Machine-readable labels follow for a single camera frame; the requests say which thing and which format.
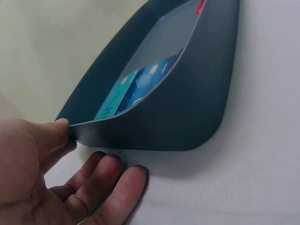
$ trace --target finger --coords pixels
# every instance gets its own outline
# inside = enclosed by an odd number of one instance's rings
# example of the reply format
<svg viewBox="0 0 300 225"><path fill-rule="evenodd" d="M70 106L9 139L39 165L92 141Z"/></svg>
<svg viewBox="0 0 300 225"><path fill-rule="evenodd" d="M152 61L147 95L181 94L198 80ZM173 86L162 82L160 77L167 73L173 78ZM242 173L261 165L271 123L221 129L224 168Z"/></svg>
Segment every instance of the finger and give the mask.
<svg viewBox="0 0 300 225"><path fill-rule="evenodd" d="M97 208L116 183L121 166L119 157L113 155L103 157L91 178L64 202L75 222L80 223L89 212Z"/></svg>
<svg viewBox="0 0 300 225"><path fill-rule="evenodd" d="M141 198L146 176L142 166L126 170L105 203L83 225L123 224Z"/></svg>
<svg viewBox="0 0 300 225"><path fill-rule="evenodd" d="M26 122L24 128L34 138L39 152L39 159L62 148L68 141L69 126L67 119L54 123L35 124Z"/></svg>
<svg viewBox="0 0 300 225"><path fill-rule="evenodd" d="M70 140L60 150L50 153L46 157L40 160L40 169L43 174L46 174L58 161L61 160L65 155L75 150L77 147L76 141Z"/></svg>
<svg viewBox="0 0 300 225"><path fill-rule="evenodd" d="M94 152L85 162L82 168L69 179L65 185L52 187L54 192L62 201L65 201L71 194L76 193L79 188L92 176L98 163L105 156L104 152Z"/></svg>

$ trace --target skin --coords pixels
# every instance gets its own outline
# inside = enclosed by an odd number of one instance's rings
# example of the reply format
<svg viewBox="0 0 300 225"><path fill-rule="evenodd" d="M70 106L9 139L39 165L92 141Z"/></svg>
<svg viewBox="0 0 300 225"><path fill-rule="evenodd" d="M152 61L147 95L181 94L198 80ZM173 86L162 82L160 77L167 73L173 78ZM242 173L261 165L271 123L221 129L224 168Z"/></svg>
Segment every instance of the skin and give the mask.
<svg viewBox="0 0 300 225"><path fill-rule="evenodd" d="M0 120L0 224L75 225L85 220L83 225L121 225L126 220L144 189L142 166L120 176L120 158L96 152L65 185L45 186L44 174L76 148L68 135L66 119L49 124Z"/></svg>

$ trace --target red tag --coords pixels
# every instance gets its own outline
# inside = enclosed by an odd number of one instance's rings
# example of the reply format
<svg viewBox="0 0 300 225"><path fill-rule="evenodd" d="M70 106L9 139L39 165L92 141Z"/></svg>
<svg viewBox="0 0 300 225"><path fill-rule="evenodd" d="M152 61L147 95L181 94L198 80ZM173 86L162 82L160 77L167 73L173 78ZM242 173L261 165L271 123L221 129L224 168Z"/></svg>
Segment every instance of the red tag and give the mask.
<svg viewBox="0 0 300 225"><path fill-rule="evenodd" d="M196 11L196 15L199 15L199 14L200 14L201 9L202 9L202 7L203 7L203 5L204 5L204 2L205 2L205 0L201 0L200 5L199 5L199 7L198 7L198 9L197 9L197 11Z"/></svg>

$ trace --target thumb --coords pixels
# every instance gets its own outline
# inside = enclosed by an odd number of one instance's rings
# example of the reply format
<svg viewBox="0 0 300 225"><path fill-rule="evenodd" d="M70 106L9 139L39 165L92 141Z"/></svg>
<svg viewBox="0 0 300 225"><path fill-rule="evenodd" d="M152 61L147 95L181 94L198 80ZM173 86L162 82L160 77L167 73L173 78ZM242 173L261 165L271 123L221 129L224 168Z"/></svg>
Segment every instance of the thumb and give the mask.
<svg viewBox="0 0 300 225"><path fill-rule="evenodd" d="M35 140L39 158L57 151L68 142L69 122L67 119L60 119L47 124L27 122L24 126Z"/></svg>

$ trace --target credit card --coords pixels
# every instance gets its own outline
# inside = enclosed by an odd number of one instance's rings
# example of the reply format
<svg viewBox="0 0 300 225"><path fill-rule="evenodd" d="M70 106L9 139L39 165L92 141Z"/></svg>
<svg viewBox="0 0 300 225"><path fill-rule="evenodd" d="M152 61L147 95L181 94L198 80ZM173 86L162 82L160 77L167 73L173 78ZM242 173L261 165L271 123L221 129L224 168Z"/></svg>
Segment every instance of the credit card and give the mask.
<svg viewBox="0 0 300 225"><path fill-rule="evenodd" d="M129 75L119 79L113 86L111 92L108 94L106 100L102 104L100 110L95 116L95 120L104 119L106 117L111 117L116 114L120 103L122 102L124 96L126 95L130 85L134 81L139 70L135 70Z"/></svg>
<svg viewBox="0 0 300 225"><path fill-rule="evenodd" d="M165 78L177 60L177 55L141 69L131 84L116 114L139 103Z"/></svg>
<svg viewBox="0 0 300 225"><path fill-rule="evenodd" d="M178 55L137 69L120 78L108 94L94 120L117 115L139 103L165 78Z"/></svg>

